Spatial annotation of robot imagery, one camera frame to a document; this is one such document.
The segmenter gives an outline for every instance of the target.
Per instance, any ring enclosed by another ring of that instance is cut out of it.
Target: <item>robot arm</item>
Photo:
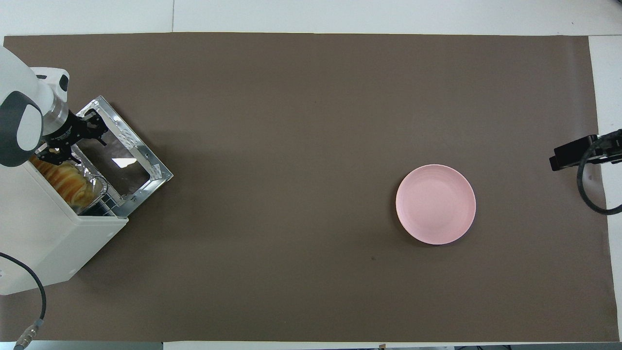
[[[0,164],[18,166],[47,143],[39,159],[60,164],[74,159],[71,146],[83,138],[101,140],[101,119],[82,120],[67,106],[69,74],[64,69],[29,68],[0,46]]]

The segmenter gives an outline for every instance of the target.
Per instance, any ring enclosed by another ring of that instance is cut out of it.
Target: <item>brown table surface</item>
[[[596,133],[586,37],[7,37],[101,94],[175,174],[75,277],[41,339],[617,341],[606,218],[554,147]],[[401,227],[414,168],[460,171],[460,240]],[[603,196],[597,169],[586,176]],[[1,340],[36,291],[0,298]]]

